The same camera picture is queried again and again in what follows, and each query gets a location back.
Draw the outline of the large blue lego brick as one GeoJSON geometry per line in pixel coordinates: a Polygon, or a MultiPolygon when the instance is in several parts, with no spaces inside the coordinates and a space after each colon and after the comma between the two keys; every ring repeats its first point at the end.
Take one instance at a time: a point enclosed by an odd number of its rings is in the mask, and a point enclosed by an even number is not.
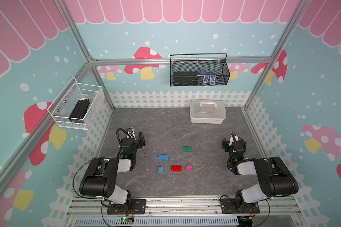
{"type": "Polygon", "coordinates": [[[160,154],[160,155],[158,156],[158,159],[159,159],[159,160],[162,160],[162,161],[168,161],[168,160],[169,160],[169,155],[160,154]]]}

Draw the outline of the red lego brick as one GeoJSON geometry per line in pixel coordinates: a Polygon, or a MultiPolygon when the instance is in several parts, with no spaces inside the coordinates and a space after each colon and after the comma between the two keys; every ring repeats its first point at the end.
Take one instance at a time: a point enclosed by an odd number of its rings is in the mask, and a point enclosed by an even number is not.
{"type": "Polygon", "coordinates": [[[182,172],[182,166],[172,165],[171,166],[171,171],[172,172],[182,172]]]}

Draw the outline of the green lego brick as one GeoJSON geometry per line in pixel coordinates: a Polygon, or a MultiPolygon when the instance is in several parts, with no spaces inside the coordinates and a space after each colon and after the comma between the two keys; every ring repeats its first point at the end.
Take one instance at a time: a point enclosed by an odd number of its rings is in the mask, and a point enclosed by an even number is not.
{"type": "Polygon", "coordinates": [[[192,147],[183,146],[182,151],[183,151],[183,152],[192,152],[192,147]]]}

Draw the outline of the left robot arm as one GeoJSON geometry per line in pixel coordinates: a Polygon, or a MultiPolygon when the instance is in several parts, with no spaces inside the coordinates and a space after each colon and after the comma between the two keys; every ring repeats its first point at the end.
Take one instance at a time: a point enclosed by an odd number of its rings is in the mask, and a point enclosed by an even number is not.
{"type": "Polygon", "coordinates": [[[133,171],[139,148],[146,146],[142,132],[136,137],[133,128],[118,128],[119,151],[115,158],[93,158],[75,192],[84,199],[101,199],[108,215],[145,214],[145,199],[133,199],[130,191],[117,186],[117,174],[133,171]]]}

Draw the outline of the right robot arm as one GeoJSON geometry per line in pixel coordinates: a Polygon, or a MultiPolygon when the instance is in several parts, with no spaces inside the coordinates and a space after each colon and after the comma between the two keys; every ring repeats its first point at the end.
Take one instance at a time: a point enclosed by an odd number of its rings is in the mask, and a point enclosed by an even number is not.
{"type": "Polygon", "coordinates": [[[237,191],[234,198],[222,195],[219,199],[223,214],[260,213],[259,202],[272,197],[296,194],[298,183],[279,157],[245,158],[247,143],[233,131],[230,139],[223,139],[222,149],[228,153],[227,169],[236,176],[257,176],[257,184],[237,191]]]}

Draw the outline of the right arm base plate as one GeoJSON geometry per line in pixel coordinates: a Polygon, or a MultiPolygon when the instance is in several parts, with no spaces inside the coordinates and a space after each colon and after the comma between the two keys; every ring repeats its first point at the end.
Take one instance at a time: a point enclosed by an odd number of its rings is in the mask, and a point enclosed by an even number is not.
{"type": "Polygon", "coordinates": [[[259,214],[257,203],[245,203],[231,198],[220,198],[220,206],[223,214],[259,214]]]}

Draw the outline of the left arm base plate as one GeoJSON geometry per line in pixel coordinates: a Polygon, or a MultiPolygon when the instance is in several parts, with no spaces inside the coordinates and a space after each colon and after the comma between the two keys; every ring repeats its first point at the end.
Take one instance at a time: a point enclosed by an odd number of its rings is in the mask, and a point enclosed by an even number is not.
{"type": "Polygon", "coordinates": [[[125,214],[145,214],[146,199],[133,199],[125,204],[111,204],[107,208],[108,215],[125,215],[125,214]]]}

